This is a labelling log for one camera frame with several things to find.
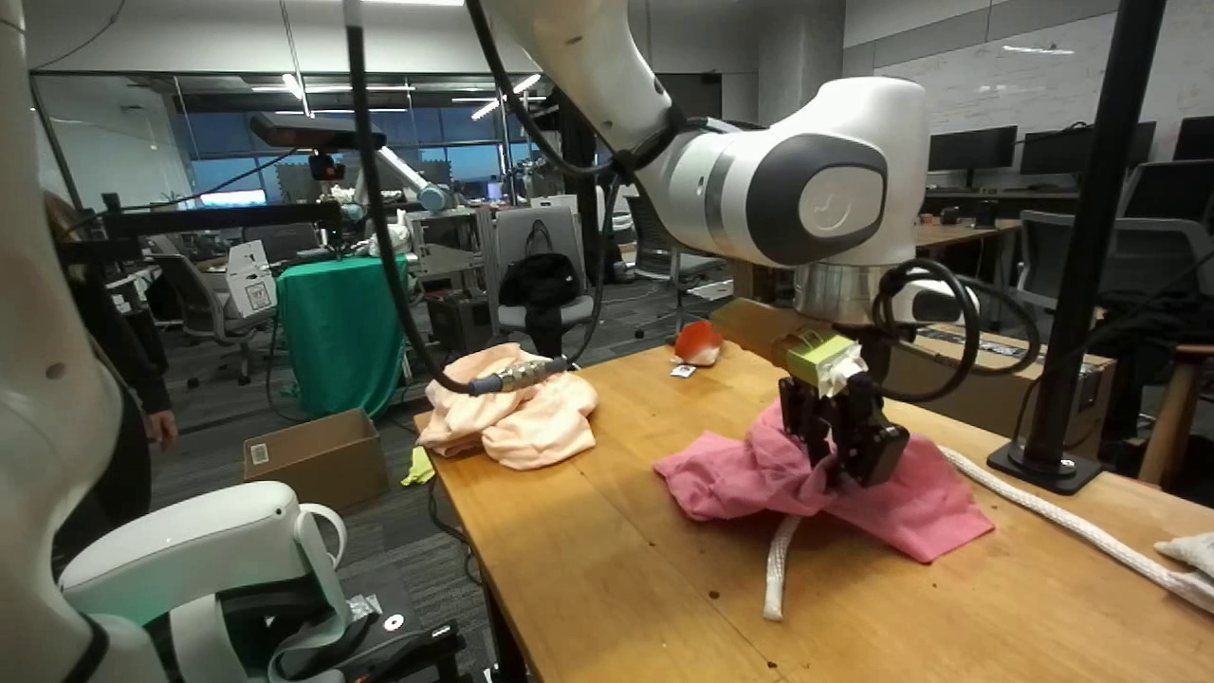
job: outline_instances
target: table leg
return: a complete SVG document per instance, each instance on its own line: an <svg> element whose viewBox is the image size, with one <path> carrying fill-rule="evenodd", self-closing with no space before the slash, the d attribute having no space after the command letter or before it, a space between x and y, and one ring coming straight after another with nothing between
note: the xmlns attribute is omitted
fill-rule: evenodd
<svg viewBox="0 0 1214 683"><path fill-rule="evenodd" d="M517 635L509 630L509 619L500 611L492 583L484 583L484 606L490 606L490 630L492 630L492 650L495 650L495 683L526 683L524 650L519 650Z"/></svg>

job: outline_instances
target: crumpled pink fabric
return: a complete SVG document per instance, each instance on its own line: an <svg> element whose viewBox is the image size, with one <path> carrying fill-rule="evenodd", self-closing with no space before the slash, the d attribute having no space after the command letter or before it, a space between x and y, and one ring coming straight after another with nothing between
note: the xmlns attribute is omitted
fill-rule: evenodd
<svg viewBox="0 0 1214 683"><path fill-rule="evenodd" d="M766 404L748 439L704 432L657 461L669 494L690 521L739 521L755 511L817 517L882 540L913 563L935 563L994 531L975 509L972 487L949 465L933 439L910 439L895 473L858 494L827 490L827 459L806 461Z"/></svg>
<svg viewBox="0 0 1214 683"><path fill-rule="evenodd" d="M443 373L459 382L542 360L519 345L465 353ZM443 451L447 445L478 439L490 459L512 469L536 469L595 447L588 412L598 404L583 377L561 373L524 391L454 396L440 382L426 387L433 417L418 445Z"/></svg>

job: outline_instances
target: cardboard box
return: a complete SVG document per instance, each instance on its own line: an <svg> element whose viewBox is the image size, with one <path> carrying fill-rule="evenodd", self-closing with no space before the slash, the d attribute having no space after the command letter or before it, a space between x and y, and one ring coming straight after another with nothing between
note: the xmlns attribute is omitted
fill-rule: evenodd
<svg viewBox="0 0 1214 683"><path fill-rule="evenodd" d="M328 412L241 445L241 482L283 482L298 501L351 511L388 494L378 432L368 412Z"/></svg>
<svg viewBox="0 0 1214 683"><path fill-rule="evenodd" d="M724 337L766 355L770 365L785 365L785 337L790 334L827 334L829 329L818 320L776 311L776 307L755 302L755 301L733 301L733 302L718 307L712 321L719 326ZM958 337L956 329L943 329L935 337L923 334L913 340L913 349L895 349L892 373L882 382L901 387L901 391L942 387L943 377L956 368L951 360L958 355L956 337ZM977 365L986 365L986 368L1005 368L1013 360L1010 353L1024 349L1024 340L1000 337L1000 334L982 334L982 345L986 349L977 353ZM972 373L951 396L943 396L942 402L923 402L923 404L949 412L949 417L958 417L958 420L972 420L977 430L1013 435L1024 391L1031 391L1031 382L1043 373L1039 360L1013 373L1013 377ZM1082 387L1076 387L1076 397L1073 397L1073 411L1064 420L1064 451L1076 451L1087 459L1100 454L1112 373L1114 373L1114 360L1091 355L1091 353L1086 355Z"/></svg>

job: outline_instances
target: laboratory room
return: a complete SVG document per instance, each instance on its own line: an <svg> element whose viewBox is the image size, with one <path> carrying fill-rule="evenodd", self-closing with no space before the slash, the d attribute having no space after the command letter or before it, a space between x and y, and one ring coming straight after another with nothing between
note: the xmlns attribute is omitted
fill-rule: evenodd
<svg viewBox="0 0 1214 683"><path fill-rule="evenodd" d="M0 678L1214 678L1214 0L0 10Z"/></svg>

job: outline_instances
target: small orange object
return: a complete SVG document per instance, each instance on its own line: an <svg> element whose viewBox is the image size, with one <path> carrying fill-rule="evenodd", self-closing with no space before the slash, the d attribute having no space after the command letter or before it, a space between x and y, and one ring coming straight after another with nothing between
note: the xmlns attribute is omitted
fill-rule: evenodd
<svg viewBox="0 0 1214 683"><path fill-rule="evenodd" d="M724 334L710 320L688 321L675 337L675 355L682 365L704 368L704 365L718 365L719 353L724 353Z"/></svg>

